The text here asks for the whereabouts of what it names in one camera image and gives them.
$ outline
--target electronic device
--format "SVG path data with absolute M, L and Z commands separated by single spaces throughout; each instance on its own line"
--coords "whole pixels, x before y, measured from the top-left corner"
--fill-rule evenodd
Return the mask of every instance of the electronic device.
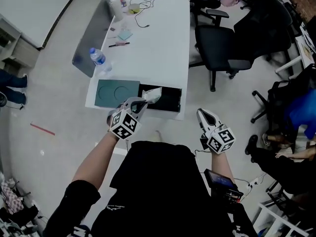
M 208 186 L 212 192 L 216 193 L 217 199 L 220 199 L 228 208 L 240 202 L 243 193 L 237 188 L 237 185 L 226 176 L 220 175 L 212 170 L 206 169 L 204 175 Z

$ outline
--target blue shirt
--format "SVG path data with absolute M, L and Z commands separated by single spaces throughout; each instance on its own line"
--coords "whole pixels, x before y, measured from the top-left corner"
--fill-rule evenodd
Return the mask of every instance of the blue shirt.
M 304 96 L 296 98 L 285 109 L 284 117 L 290 117 L 294 129 L 307 125 L 304 133 L 312 140 L 316 133 L 316 89 L 310 89 Z

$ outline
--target water bottle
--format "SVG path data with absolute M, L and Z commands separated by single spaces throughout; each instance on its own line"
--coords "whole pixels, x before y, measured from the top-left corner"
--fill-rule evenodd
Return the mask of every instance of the water bottle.
M 112 70 L 112 65 L 109 59 L 99 49 L 94 47 L 90 49 L 90 58 L 96 66 L 97 74 L 107 73 Z

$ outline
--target red stick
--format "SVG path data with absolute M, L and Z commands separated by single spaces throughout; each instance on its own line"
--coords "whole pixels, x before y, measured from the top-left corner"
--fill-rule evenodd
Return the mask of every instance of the red stick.
M 44 131 L 44 132 L 47 132 L 47 133 L 49 133 L 49 134 L 55 136 L 55 133 L 53 133 L 53 132 L 51 132 L 51 131 L 48 131 L 48 130 L 46 130 L 46 129 L 44 129 L 44 128 L 41 128 L 41 127 L 39 127 L 39 126 L 37 126 L 37 125 L 34 125 L 34 124 L 32 124 L 32 123 L 31 123 L 30 125 L 33 126 L 33 127 L 36 127 L 36 128 L 39 129 L 39 130 L 42 130 L 42 131 Z

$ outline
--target chair armrest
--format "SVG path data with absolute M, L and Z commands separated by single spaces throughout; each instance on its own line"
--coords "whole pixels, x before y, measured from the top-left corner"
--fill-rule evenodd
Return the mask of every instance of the chair armrest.
M 247 60 L 228 60 L 229 66 L 234 70 L 251 69 L 251 63 Z
M 206 13 L 210 16 L 217 16 L 222 18 L 229 18 L 229 15 L 221 10 L 207 9 Z

